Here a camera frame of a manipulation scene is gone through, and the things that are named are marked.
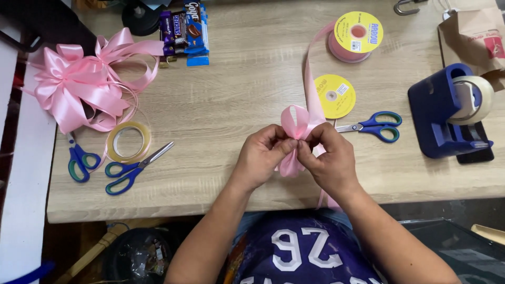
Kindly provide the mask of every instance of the forearm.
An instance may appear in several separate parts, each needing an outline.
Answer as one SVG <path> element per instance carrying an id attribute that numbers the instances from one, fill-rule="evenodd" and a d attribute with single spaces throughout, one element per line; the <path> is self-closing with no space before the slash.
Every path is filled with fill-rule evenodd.
<path id="1" fill-rule="evenodd" d="M 393 283 L 460 283 L 453 270 L 387 214 L 356 181 L 330 189 L 374 264 Z"/>
<path id="2" fill-rule="evenodd" d="M 169 284 L 214 284 L 225 262 L 250 193 L 228 181 L 203 219 L 175 254 Z"/>

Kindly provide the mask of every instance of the scissors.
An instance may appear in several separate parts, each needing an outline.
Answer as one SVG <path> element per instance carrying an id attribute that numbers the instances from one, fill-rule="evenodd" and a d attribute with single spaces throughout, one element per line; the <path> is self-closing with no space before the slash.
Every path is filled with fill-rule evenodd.
<path id="1" fill-rule="evenodd" d="M 392 117 L 395 119 L 396 122 L 377 121 L 377 116 L 379 115 Z M 400 137 L 400 132 L 398 131 L 398 129 L 396 129 L 396 127 L 399 126 L 401 122 L 402 122 L 401 116 L 398 113 L 382 111 L 374 113 L 367 121 L 346 126 L 339 126 L 335 127 L 335 129 L 337 129 L 338 132 L 359 131 L 359 132 L 371 133 L 377 136 L 377 138 L 381 139 L 383 142 L 393 143 L 396 142 Z M 381 131 L 383 130 L 387 130 L 393 133 L 393 138 L 389 139 L 384 137 L 384 135 L 382 135 L 381 133 Z"/>
<path id="2" fill-rule="evenodd" d="M 143 160 L 142 162 L 137 162 L 137 163 L 134 163 L 134 164 L 131 164 L 131 165 L 126 165 L 126 164 L 119 163 L 119 162 L 111 162 L 111 163 L 109 163 L 105 167 L 105 174 L 108 177 L 119 177 L 119 179 L 117 179 L 116 181 L 113 181 L 113 182 L 107 184 L 107 186 L 105 187 L 105 192 L 108 193 L 109 195 L 119 195 L 119 194 L 124 193 L 127 190 L 129 190 L 132 187 L 133 183 L 135 182 L 135 178 L 138 176 L 138 174 L 140 174 L 140 172 L 143 171 L 144 168 L 148 164 L 154 162 L 154 160 L 156 160 L 157 158 L 159 158 L 166 151 L 170 150 L 170 148 L 173 147 L 173 145 L 174 145 L 173 142 L 170 142 L 170 143 L 166 144 L 165 146 L 161 147 L 159 150 L 157 150 L 156 152 L 154 152 L 152 155 L 150 155 L 149 157 L 147 157 L 147 159 Z M 111 168 L 114 167 L 114 166 L 121 167 L 121 171 L 118 172 L 118 173 L 116 173 L 116 174 L 112 174 L 111 173 Z M 120 191 L 117 191 L 117 192 L 113 192 L 112 191 L 112 187 L 113 186 L 118 185 L 118 184 L 122 183 L 125 180 L 128 180 L 128 184 L 123 189 L 121 189 Z"/>
<path id="3" fill-rule="evenodd" d="M 68 172 L 70 173 L 70 176 L 76 181 L 76 182 L 87 182 L 89 180 L 89 170 L 94 170 L 98 167 L 100 164 L 100 161 L 102 160 L 99 155 L 95 153 L 88 153 L 85 152 L 79 144 L 75 143 L 74 135 L 72 132 L 67 133 L 67 140 L 68 143 L 70 143 L 70 161 L 68 162 Z M 88 157 L 93 157 L 95 159 L 95 163 L 93 165 L 90 165 L 88 163 L 87 158 Z M 75 164 L 79 167 L 79 170 L 82 172 L 84 175 L 83 178 L 79 178 L 77 176 L 77 173 L 75 172 Z"/>

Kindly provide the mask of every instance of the wooden desk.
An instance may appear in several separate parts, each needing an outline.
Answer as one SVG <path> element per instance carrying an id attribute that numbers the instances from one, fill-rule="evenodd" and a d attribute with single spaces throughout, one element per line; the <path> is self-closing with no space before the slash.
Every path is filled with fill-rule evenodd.
<path id="1" fill-rule="evenodd" d="M 445 8 L 429 1 L 421 4 L 418 14 L 402 17 L 393 11 L 395 1 L 209 2 L 211 65 L 188 68 L 181 60 L 174 68 L 160 70 L 140 95 L 140 108 L 153 133 L 152 151 L 172 140 L 175 146 L 146 167 L 132 189 L 109 196 L 104 187 L 111 180 L 103 169 L 84 184 L 70 178 L 66 137 L 57 134 L 49 221 L 205 213 L 225 184 L 245 138 L 280 123 L 281 111 L 288 105 L 305 106 L 301 63 L 314 34 L 356 10 L 381 21 L 385 30 L 381 46 L 364 62 L 346 64 L 321 41 L 311 51 L 311 67 L 315 78 L 338 74 L 357 91 L 356 106 L 338 125 L 383 110 L 403 117 L 401 137 L 394 144 L 373 135 L 344 134 L 355 147 L 358 176 L 367 192 L 379 203 L 505 196 L 503 96 L 496 96 L 494 109 L 484 120 L 488 137 L 495 141 L 493 162 L 462 166 L 455 157 L 432 160 L 422 155 L 407 90 L 442 68 L 436 27 Z M 496 7 L 494 0 L 451 2 L 460 9 Z M 120 16 L 107 13 L 90 14 L 83 21 L 106 37 L 121 27 Z M 140 113 L 134 120 L 146 123 Z M 78 143 L 95 153 L 102 153 L 106 136 L 84 127 L 76 131 Z M 247 209 L 313 208 L 319 193 L 307 171 L 298 178 L 276 173 L 254 192 Z"/>

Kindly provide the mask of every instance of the purple jersey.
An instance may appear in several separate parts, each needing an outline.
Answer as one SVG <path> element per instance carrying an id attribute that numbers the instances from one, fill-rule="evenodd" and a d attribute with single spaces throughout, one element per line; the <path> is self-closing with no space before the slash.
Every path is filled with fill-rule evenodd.
<path id="1" fill-rule="evenodd" d="M 381 284 L 350 229 L 292 212 L 266 215 L 242 236 L 225 284 Z"/>

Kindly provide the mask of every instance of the pink satin ribbon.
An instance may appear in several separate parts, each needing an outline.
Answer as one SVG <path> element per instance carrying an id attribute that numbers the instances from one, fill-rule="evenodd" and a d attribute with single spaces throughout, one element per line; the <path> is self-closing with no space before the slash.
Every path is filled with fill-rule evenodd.
<path id="1" fill-rule="evenodd" d="M 317 94 L 316 85 L 314 84 L 314 78 L 312 77 L 312 72 L 309 63 L 309 51 L 311 46 L 318 41 L 320 38 L 325 36 L 327 33 L 330 33 L 330 50 L 332 53 L 339 59 L 346 62 L 359 62 L 366 59 L 370 54 L 348 54 L 350 52 L 345 52 L 344 48 L 342 48 L 335 40 L 332 42 L 331 37 L 335 38 L 333 35 L 333 28 L 335 26 L 335 22 L 331 22 L 322 28 L 314 39 L 311 41 L 309 48 L 307 50 L 307 61 L 305 64 L 304 71 L 304 86 L 305 86 L 305 97 L 307 100 L 307 109 L 302 107 L 291 105 L 287 107 L 281 114 L 281 125 L 286 131 L 286 134 L 291 138 L 297 140 L 305 140 L 307 136 L 310 134 L 314 127 L 318 126 L 321 123 L 326 122 L 326 118 L 324 116 L 323 108 L 321 107 L 321 102 L 319 101 L 319 96 Z M 294 107 L 296 111 L 296 124 L 293 120 L 293 117 L 290 112 L 290 108 Z M 326 152 L 324 147 L 319 144 L 316 146 L 316 150 L 318 155 Z M 282 176 L 296 177 L 298 176 L 299 171 L 305 170 L 302 164 L 297 159 L 297 149 L 294 149 L 291 153 L 289 153 L 278 165 L 278 170 Z M 338 209 L 340 206 L 324 191 L 321 190 L 321 195 L 319 198 L 317 209 L 321 207 L 324 196 L 328 197 L 328 207 L 332 209 Z"/>
<path id="2" fill-rule="evenodd" d="M 128 121 L 138 107 L 137 95 L 151 83 L 158 71 L 158 56 L 163 55 L 163 42 L 144 40 L 135 43 L 128 28 L 123 28 L 110 41 L 98 36 L 96 57 L 84 57 L 80 45 L 58 44 L 57 52 L 44 48 L 44 66 L 35 75 L 38 86 L 34 91 L 24 90 L 35 96 L 40 106 L 51 113 L 60 131 L 66 134 L 86 125 L 98 131 L 110 131 L 120 122 Z M 146 72 L 137 80 L 125 81 L 111 65 L 123 62 L 135 54 L 155 57 L 152 71 L 144 60 Z M 134 102 L 122 98 L 123 91 L 132 95 Z M 101 110 L 97 117 L 87 119 L 81 100 L 93 109 Z M 124 110 L 131 111 L 124 115 Z"/>

